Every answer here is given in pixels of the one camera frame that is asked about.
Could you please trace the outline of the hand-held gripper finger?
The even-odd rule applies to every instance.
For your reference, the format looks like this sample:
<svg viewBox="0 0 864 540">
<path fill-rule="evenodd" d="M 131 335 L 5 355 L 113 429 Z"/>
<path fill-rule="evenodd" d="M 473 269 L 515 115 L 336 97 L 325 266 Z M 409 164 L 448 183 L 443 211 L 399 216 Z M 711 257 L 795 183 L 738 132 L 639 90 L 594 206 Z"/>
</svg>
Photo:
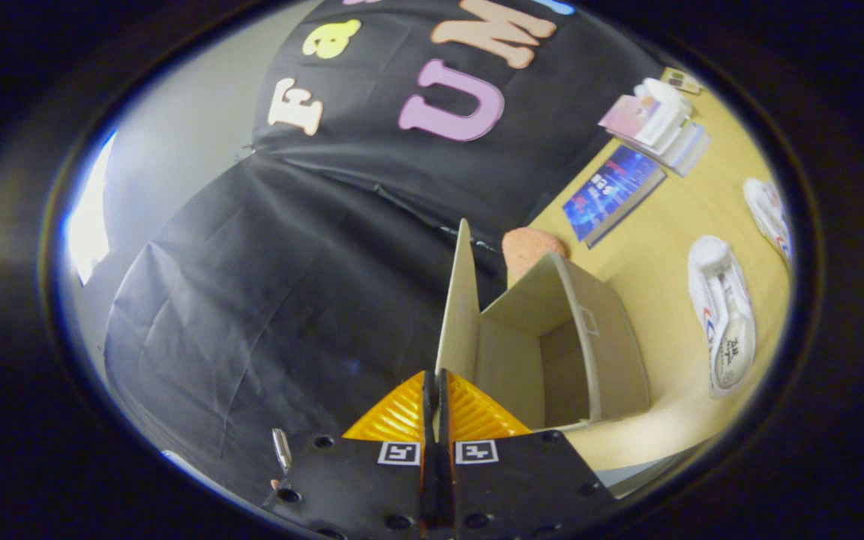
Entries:
<svg viewBox="0 0 864 540">
<path fill-rule="evenodd" d="M 422 539 L 434 506 L 435 377 L 416 373 L 345 433 L 292 444 L 264 509 L 322 539 Z"/>
<path fill-rule="evenodd" d="M 441 377 L 441 499 L 456 539 L 580 538 L 617 504 L 561 430 L 525 427 L 465 377 Z"/>
</svg>

